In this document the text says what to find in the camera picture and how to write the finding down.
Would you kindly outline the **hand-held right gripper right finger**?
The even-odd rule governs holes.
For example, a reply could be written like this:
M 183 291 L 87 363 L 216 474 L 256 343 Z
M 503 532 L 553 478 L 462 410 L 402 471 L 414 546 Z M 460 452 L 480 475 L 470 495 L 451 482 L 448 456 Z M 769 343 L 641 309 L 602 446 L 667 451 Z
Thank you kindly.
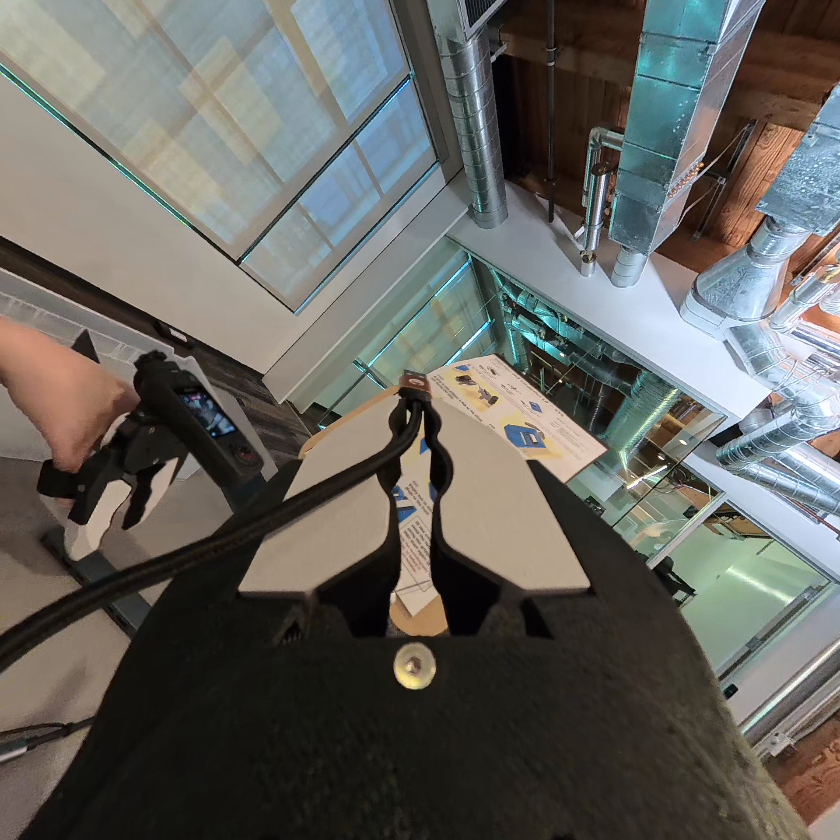
M 457 408 L 424 407 L 434 499 L 430 572 L 451 636 L 475 636 L 495 607 L 579 596 L 592 584 L 529 461 Z

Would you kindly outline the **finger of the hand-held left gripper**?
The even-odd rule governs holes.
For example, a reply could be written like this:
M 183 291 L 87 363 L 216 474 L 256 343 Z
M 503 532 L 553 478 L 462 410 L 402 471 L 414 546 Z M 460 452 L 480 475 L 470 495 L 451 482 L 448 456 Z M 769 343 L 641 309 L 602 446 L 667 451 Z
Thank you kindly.
M 78 562 L 96 552 L 121 505 L 130 499 L 134 487 L 123 479 L 110 481 L 90 490 L 77 487 L 65 526 L 65 554 Z
M 136 475 L 128 508 L 128 530 L 143 523 L 161 502 L 173 481 L 182 470 L 188 455 L 156 461 L 142 468 Z

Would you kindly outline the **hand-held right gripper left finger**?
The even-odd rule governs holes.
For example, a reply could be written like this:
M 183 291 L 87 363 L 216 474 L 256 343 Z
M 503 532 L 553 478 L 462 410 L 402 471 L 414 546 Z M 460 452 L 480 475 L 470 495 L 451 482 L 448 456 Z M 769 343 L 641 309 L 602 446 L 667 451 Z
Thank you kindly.
M 393 437 L 397 396 L 381 396 L 316 436 L 285 499 L 375 455 Z M 353 635 L 382 636 L 400 575 L 391 489 L 373 476 L 264 538 L 238 593 L 335 606 Z

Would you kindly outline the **person's left hand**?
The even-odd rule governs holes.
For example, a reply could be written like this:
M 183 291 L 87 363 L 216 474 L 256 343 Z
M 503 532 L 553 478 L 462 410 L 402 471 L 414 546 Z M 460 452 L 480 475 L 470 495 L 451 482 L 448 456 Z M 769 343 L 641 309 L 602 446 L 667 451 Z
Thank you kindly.
M 140 402 L 100 364 L 25 325 L 1 318 L 1 382 L 47 442 L 54 467 L 76 473 L 122 415 Z

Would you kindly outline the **printed instruction sheet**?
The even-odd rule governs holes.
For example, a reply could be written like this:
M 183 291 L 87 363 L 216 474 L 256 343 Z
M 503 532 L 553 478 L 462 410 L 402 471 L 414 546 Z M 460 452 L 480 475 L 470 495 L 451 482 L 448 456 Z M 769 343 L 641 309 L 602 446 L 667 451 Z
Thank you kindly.
M 434 400 L 488 427 L 561 482 L 569 481 L 606 451 L 494 354 L 440 367 L 427 378 Z M 392 595 L 392 617 L 411 634 L 438 634 L 445 627 L 429 560 L 436 496 L 429 477 L 430 457 L 420 438 L 402 458 L 402 475 L 392 492 L 402 542 L 402 570 Z

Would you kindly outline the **instruction sheet on wooden stand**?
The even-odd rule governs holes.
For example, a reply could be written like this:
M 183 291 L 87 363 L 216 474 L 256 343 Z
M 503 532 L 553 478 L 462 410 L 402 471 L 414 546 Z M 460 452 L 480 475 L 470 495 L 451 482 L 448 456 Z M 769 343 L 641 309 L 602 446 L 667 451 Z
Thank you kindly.
M 542 460 L 515 454 L 506 438 L 449 400 L 436 395 L 431 406 L 437 449 L 409 458 L 400 479 L 417 465 L 424 492 L 429 473 L 445 487 L 418 544 L 420 561 L 430 562 L 432 601 L 411 616 L 408 595 L 398 595 L 399 605 L 385 608 L 397 628 L 409 635 L 438 635 L 445 627 L 472 634 L 496 603 L 587 593 L 591 582 L 560 523 L 578 498 Z M 373 476 L 293 527 L 290 546 L 305 564 L 305 592 L 318 589 L 326 601 L 336 589 L 354 613 L 380 608 L 383 585 L 364 573 L 398 586 L 410 543 L 390 490 Z

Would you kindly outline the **clear plastic box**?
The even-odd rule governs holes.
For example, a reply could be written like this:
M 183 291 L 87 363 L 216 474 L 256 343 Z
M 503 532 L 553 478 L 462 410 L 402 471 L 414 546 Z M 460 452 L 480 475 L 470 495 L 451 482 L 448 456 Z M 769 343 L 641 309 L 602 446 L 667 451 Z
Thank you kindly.
M 65 345 L 73 344 L 81 332 L 87 331 L 102 360 L 132 364 L 151 351 L 173 356 L 173 350 L 163 342 L 6 269 L 1 269 L 1 314 Z

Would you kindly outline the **frosted glass window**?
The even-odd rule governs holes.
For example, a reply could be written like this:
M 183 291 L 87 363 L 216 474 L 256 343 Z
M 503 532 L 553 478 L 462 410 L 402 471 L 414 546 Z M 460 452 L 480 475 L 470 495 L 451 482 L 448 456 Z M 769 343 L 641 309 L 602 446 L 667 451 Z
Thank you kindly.
M 3 1 L 2 68 L 293 312 L 437 164 L 383 1 Z

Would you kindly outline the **silver metal pipe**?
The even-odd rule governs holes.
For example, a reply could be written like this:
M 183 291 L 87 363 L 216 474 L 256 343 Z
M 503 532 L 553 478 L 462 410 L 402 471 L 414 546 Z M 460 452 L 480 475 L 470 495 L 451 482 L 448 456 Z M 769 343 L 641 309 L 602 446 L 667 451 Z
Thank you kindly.
M 574 240 L 579 246 L 580 273 L 584 278 L 594 274 L 610 181 L 616 171 L 615 164 L 603 160 L 603 151 L 608 149 L 620 152 L 623 142 L 623 132 L 604 126 L 595 126 L 590 131 L 582 190 L 584 217 L 580 229 L 574 234 Z

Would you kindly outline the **silver round ventilation duct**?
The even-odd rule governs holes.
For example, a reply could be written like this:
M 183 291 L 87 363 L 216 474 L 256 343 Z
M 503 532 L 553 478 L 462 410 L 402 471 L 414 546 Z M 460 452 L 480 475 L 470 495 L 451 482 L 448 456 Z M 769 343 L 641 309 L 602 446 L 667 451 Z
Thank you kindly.
M 838 382 L 784 346 L 771 326 L 790 257 L 809 233 L 765 217 L 749 242 L 699 273 L 679 314 L 725 343 L 777 407 L 757 406 L 741 434 L 720 445 L 719 465 L 779 496 L 838 515 L 838 463 L 812 441 L 838 430 Z

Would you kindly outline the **silver spiral duct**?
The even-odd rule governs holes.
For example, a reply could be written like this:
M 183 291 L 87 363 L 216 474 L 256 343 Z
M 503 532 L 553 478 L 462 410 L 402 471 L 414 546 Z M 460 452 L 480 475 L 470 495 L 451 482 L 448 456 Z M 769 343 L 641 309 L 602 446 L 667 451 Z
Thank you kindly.
M 487 20 L 494 6 L 469 21 L 467 2 L 428 1 L 458 147 L 470 190 L 471 214 L 483 229 L 508 218 L 501 137 Z

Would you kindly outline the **silver rectangular duct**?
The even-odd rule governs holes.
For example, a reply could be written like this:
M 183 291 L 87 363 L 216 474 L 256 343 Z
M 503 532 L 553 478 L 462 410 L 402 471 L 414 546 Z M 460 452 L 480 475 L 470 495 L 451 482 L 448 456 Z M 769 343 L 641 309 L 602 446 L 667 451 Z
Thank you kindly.
M 835 85 L 756 210 L 825 236 L 839 220 L 839 85 Z
M 648 1 L 609 237 L 649 256 L 676 230 L 763 1 Z

